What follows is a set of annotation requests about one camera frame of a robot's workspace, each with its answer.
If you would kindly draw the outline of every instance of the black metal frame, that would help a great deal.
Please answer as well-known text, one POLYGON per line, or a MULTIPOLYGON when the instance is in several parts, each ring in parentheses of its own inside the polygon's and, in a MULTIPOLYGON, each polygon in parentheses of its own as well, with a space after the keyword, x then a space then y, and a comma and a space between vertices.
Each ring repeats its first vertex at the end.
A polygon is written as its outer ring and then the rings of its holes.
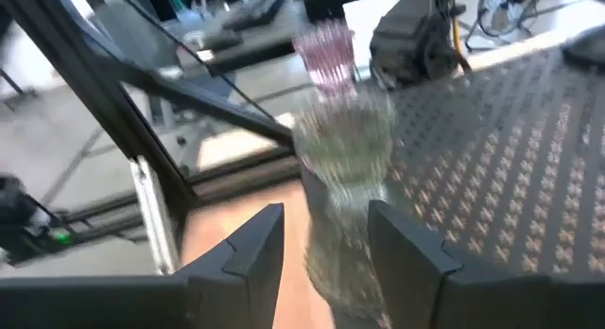
POLYGON ((6 83, 8 83, 10 88, 12 88, 12 90, 15 92, 15 95, 10 96, 3 101, 0 101, 0 103, 4 103, 5 105, 7 105, 7 107, 13 112, 17 111, 17 104, 24 100, 27 100, 30 97, 35 97, 38 94, 38 92, 36 92, 36 90, 33 88, 23 89, 22 87, 20 87, 19 84, 17 84, 17 82, 15 82, 12 77, 2 68, 0 68, 0 78, 2 78, 6 83))
MULTIPOLYGON (((158 174, 169 214, 178 224, 178 233, 184 229, 188 212, 193 207, 198 207, 201 202, 209 203, 214 199, 236 197, 228 186, 222 186, 220 191, 223 192, 214 191, 210 193, 211 199, 205 198, 203 191, 198 194, 194 192, 194 189, 199 189, 192 183, 198 186, 209 185, 233 174, 246 174, 259 165, 270 165, 294 156, 290 129, 264 116, 230 105, 227 100, 198 87, 169 81, 128 62, 115 51, 112 44, 95 33, 86 23, 82 23, 83 20, 80 21, 79 16, 70 14, 70 7, 65 6, 65 0, 0 0, 0 4, 7 7, 15 21, 54 65, 118 148, 129 159, 143 156, 149 161, 158 174), (122 88, 120 81, 164 97, 176 105, 265 136, 281 147, 200 172, 188 182, 122 88)), ((292 166, 278 169, 283 172, 267 172, 268 177, 279 177, 279 180, 267 179, 268 183, 279 183, 299 177, 298 169, 292 166)), ((258 189, 267 187, 262 179, 260 182, 256 179, 252 185, 258 189)), ((251 191, 240 183, 234 187, 242 194, 251 191)), ((136 202, 134 194, 128 194, 70 213, 65 221, 80 222, 92 216, 119 212, 120 209, 132 210, 136 202)), ((118 235, 140 226, 139 216, 131 217, 136 221, 133 219, 111 224, 107 228, 92 229, 94 235, 85 234, 83 237, 98 239, 103 235, 118 235)))

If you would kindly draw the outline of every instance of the table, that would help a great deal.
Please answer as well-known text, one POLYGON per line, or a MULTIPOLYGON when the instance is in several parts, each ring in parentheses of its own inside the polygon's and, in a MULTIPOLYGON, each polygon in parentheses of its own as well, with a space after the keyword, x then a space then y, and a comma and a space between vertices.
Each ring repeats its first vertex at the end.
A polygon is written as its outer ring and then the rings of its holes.
MULTIPOLYGON (((396 93, 388 202, 513 274, 603 281, 605 78, 568 67, 560 42, 544 35, 475 58, 497 64, 470 76, 396 93)), ((367 245, 333 235, 332 219, 352 215, 328 214, 313 173, 302 181, 309 250, 333 257, 311 259, 315 287, 352 312, 379 310, 372 274, 342 268, 370 264, 367 245)))
POLYGON ((208 62, 216 70, 228 73, 291 54, 294 52, 292 38, 308 27, 304 6, 292 0, 285 0, 270 24, 243 30, 242 44, 216 52, 208 62))

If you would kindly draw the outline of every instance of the green light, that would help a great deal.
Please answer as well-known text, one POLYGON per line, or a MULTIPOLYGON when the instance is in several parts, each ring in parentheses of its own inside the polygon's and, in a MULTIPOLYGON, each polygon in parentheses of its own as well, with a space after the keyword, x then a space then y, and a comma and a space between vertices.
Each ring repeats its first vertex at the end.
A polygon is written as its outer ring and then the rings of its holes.
POLYGON ((65 230, 53 231, 51 235, 53 239, 60 242, 61 244, 69 244, 69 242, 71 242, 72 240, 71 235, 65 230))
POLYGON ((57 236, 57 241, 60 241, 63 244, 68 244, 72 238, 69 236, 69 234, 61 234, 57 236))

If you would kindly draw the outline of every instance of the floor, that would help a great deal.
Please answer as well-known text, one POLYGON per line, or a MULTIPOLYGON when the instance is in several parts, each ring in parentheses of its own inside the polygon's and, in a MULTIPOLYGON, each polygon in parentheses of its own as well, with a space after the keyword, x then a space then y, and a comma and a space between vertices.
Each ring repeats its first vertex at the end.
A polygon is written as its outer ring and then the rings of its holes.
MULTIPOLYGON (((348 23, 355 31, 355 58, 360 67, 367 65, 369 59, 367 48, 373 27, 396 1, 364 0, 345 7, 348 23)), ((458 1, 467 5, 467 12, 460 18, 464 31, 474 21, 475 0, 458 1)), ((538 5, 538 10, 553 8, 559 9, 528 21, 528 28, 534 34, 551 30, 572 34, 605 20, 605 6, 591 0, 541 0, 538 5)), ((511 37, 508 41, 514 42, 521 35, 511 37)), ((480 35, 472 41, 476 46, 494 44, 480 35)), ((264 108, 288 126, 292 125, 293 114, 303 108, 308 98, 309 91, 305 88, 308 83, 303 63, 296 56, 246 68, 235 76, 235 84, 242 91, 261 100, 264 108), (282 90, 294 93, 275 94, 282 90)), ((142 92, 136 89, 129 92, 142 113, 149 114, 142 92)), ((229 99, 233 103, 243 101, 235 93, 231 93, 229 99)), ((273 146, 244 130, 234 130, 220 122, 212 125, 222 130, 218 136, 200 135, 199 130, 208 123, 199 120, 173 129, 156 128, 156 131, 175 161, 192 170, 219 165, 273 146), (179 136, 187 140, 187 146, 177 144, 179 136)), ((0 170, 17 175, 33 197, 51 208, 74 210, 133 189, 128 161, 69 88, 44 92, 35 100, 17 105, 14 112, 0 105, 0 144, 5 154, 0 156, 0 170)), ((308 218, 303 192, 297 183, 199 211, 199 216, 192 218, 190 239, 186 239, 198 244, 185 251, 184 260, 195 259, 271 201, 284 202, 286 208, 291 207, 301 215, 287 217, 285 269, 275 327, 328 328, 327 308, 310 288, 301 268, 308 218), (305 297, 306 302, 301 302, 299 297, 305 297), (292 316, 298 325, 292 324, 292 316)), ((0 276, 5 277, 151 273, 148 246, 118 239, 78 248, 18 269, 0 268, 0 276)))

